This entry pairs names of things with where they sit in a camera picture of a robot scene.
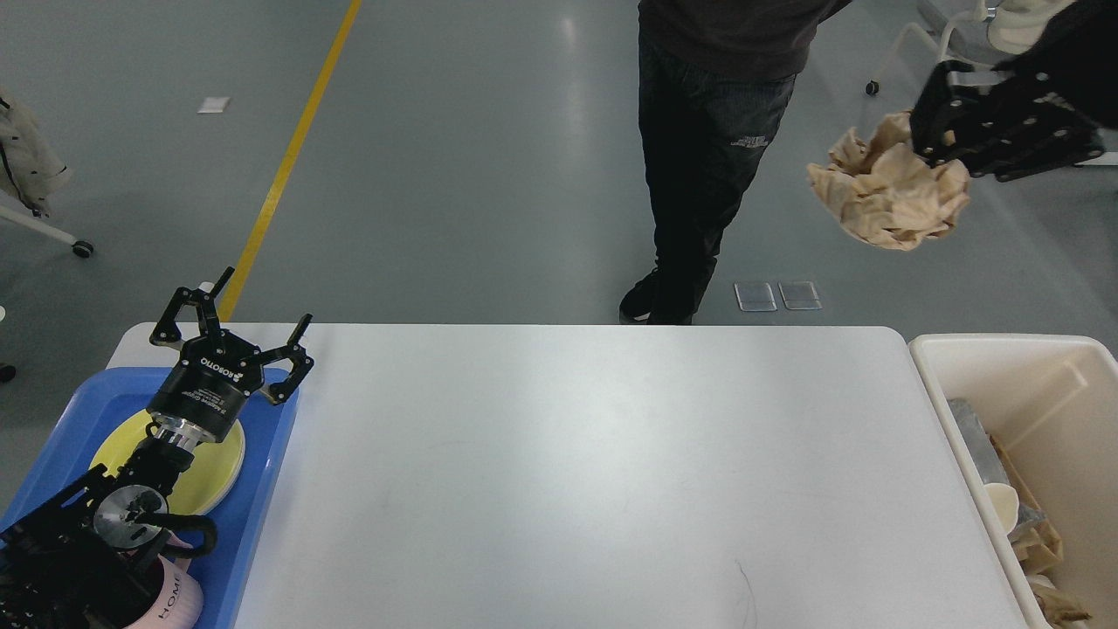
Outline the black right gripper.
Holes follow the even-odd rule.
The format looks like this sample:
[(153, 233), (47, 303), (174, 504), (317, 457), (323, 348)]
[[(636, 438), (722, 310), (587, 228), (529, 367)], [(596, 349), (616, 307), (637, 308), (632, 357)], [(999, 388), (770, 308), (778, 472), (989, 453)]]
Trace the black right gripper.
[[(1117, 128), (1117, 3), (1074, 1), (1046, 21), (1026, 53), (978, 72), (938, 64), (909, 124), (915, 154), (930, 166), (961, 161), (973, 177), (1013, 182), (1102, 158), (1101, 131)], [(1046, 92), (1082, 113), (1042, 112), (1018, 77), (1046, 75)]]

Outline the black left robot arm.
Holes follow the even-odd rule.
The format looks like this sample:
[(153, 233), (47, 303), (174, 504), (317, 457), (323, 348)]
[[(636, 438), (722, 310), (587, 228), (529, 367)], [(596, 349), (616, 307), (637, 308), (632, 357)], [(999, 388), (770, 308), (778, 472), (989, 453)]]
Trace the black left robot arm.
[(72, 397), (3, 515), (4, 628), (224, 628), (239, 606), (297, 385), (310, 315), (264, 349), (225, 328), (233, 276), (179, 287), (153, 345)]

